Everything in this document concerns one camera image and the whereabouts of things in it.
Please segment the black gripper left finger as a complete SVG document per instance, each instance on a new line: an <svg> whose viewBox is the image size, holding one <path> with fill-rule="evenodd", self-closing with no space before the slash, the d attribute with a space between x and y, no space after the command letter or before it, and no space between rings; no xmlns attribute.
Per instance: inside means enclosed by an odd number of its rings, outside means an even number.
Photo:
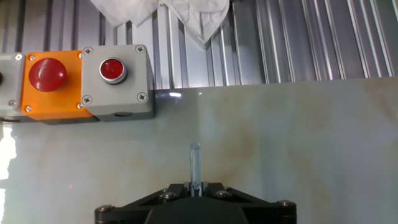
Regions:
<svg viewBox="0 0 398 224"><path fill-rule="evenodd" d="M190 184L170 184L153 194L122 207L102 205L95 209L95 223L145 223L150 212L166 203L189 196Z"/></svg>

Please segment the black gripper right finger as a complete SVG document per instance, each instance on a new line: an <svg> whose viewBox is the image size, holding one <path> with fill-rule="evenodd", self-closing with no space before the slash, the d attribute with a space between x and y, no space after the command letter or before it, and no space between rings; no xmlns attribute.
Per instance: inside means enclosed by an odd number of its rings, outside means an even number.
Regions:
<svg viewBox="0 0 398 224"><path fill-rule="evenodd" d="M295 224L297 205L290 200L267 202L220 182L203 183L203 196L240 208L248 223Z"/></svg>

